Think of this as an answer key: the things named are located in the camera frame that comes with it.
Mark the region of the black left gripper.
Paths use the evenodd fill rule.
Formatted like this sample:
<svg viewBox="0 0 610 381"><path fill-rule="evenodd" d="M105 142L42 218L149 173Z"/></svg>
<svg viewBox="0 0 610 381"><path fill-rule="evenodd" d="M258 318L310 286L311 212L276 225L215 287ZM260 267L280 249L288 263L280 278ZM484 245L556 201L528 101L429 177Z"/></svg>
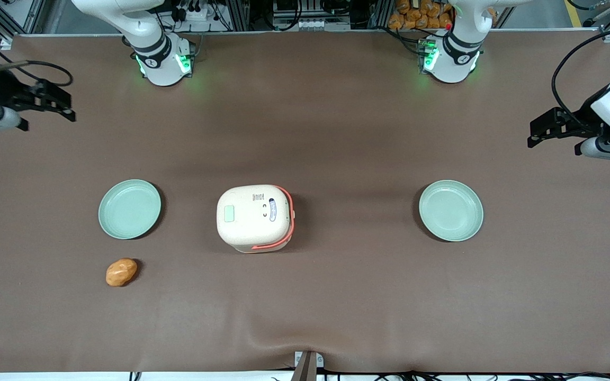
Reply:
<svg viewBox="0 0 610 381"><path fill-rule="evenodd" d="M583 102L574 116L578 119L581 130L571 118L570 112L561 107L554 107L530 122L530 137L527 138L527 147L532 149L538 144L551 139L564 139L579 137L584 133L588 140L580 145L581 151L603 151L603 147L610 145L610 125L605 122L591 106L608 92L603 87Z"/></svg>

